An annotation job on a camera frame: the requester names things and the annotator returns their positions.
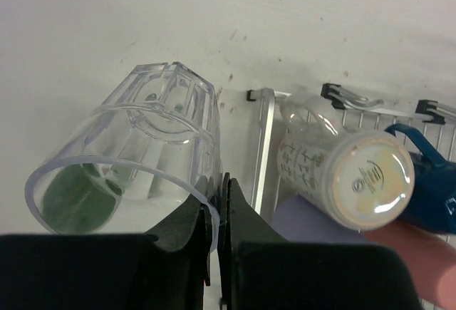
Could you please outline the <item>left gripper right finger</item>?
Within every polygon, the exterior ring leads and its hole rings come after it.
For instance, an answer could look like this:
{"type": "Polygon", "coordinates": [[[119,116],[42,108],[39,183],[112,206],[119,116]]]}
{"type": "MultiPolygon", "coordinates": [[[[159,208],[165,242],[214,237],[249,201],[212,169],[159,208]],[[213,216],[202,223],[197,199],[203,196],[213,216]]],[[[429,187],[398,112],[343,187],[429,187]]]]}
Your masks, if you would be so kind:
{"type": "Polygon", "coordinates": [[[229,174],[219,201],[221,309],[421,309],[394,251],[289,242],[248,204],[229,174]]]}

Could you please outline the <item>green plastic cup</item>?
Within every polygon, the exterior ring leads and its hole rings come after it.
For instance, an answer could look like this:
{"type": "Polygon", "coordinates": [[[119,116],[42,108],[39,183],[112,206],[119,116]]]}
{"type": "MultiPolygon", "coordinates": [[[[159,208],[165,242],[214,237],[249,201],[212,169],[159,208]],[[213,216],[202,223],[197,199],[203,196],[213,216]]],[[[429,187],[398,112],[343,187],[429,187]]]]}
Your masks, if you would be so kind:
{"type": "Polygon", "coordinates": [[[60,234],[89,234],[112,217],[123,189],[94,164],[69,165],[60,170],[44,192],[40,215],[60,234]]]}

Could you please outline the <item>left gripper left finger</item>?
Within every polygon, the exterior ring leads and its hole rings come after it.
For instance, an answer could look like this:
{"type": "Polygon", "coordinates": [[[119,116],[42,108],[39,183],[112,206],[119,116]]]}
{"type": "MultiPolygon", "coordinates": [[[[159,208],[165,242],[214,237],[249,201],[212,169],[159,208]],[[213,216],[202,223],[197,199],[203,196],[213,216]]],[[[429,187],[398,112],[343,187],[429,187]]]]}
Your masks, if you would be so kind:
{"type": "Polygon", "coordinates": [[[146,233],[1,237],[3,309],[201,309],[210,216],[188,197],[146,233]]]}

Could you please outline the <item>clear plastic tumbler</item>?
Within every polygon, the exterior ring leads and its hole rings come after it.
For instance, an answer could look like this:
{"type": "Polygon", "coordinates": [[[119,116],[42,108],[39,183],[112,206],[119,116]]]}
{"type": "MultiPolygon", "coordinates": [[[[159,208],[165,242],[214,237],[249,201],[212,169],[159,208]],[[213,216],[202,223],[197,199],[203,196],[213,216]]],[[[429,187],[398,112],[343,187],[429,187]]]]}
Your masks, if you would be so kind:
{"type": "Polygon", "coordinates": [[[123,189],[108,222],[95,233],[145,232],[188,197],[207,207],[213,236],[222,162],[214,86],[179,62],[136,66],[72,137],[25,185],[31,214],[41,218],[44,192],[69,165],[94,164],[123,189]]]}

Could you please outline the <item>lavender plastic cup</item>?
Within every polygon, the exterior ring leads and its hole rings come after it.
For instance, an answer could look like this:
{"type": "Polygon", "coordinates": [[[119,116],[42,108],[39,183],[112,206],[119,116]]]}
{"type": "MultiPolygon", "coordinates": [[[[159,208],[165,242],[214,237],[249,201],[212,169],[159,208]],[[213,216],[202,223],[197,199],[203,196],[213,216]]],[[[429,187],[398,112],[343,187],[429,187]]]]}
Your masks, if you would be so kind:
{"type": "Polygon", "coordinates": [[[299,195],[289,197],[277,207],[271,227],[290,242],[367,243],[361,233],[341,226],[299,195]]]}

